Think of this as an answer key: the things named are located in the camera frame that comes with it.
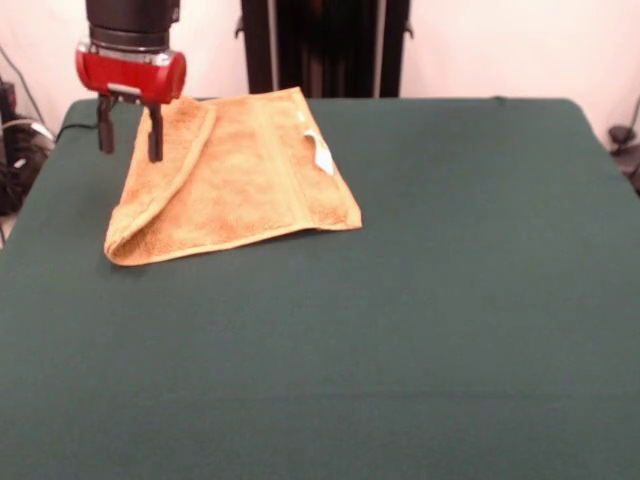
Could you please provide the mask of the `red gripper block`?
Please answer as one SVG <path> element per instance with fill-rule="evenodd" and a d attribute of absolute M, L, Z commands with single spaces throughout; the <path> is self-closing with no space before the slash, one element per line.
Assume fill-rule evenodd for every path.
<path fill-rule="evenodd" d="M 75 67 L 84 87 L 99 93 L 97 129 L 99 149 L 114 152 L 114 127 L 111 111 L 115 100 L 109 95 L 135 97 L 144 103 L 151 121 L 148 157 L 153 163 L 163 159 L 163 117 L 160 104 L 169 104 L 181 96 L 187 73 L 181 52 L 124 52 L 98 48 L 80 42 L 75 51 Z"/>

